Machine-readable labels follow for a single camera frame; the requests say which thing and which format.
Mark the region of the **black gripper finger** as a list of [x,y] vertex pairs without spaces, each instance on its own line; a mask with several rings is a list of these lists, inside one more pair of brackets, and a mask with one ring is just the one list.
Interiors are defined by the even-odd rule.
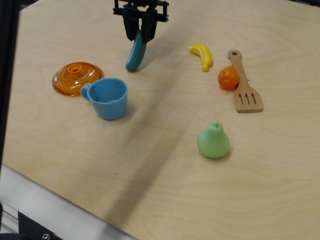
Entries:
[[124,9],[122,13],[127,38],[132,41],[139,30],[140,14],[137,9]]
[[155,37],[158,23],[157,14],[158,11],[156,10],[156,8],[151,7],[149,7],[146,12],[142,14],[141,32],[143,43],[148,43]]

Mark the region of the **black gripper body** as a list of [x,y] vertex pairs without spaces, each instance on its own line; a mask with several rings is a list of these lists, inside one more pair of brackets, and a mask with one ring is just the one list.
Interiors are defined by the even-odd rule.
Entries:
[[124,13],[132,15],[134,18],[151,17],[156,21],[167,22],[169,20],[169,3],[163,0],[120,0],[114,1],[113,14],[122,16]]

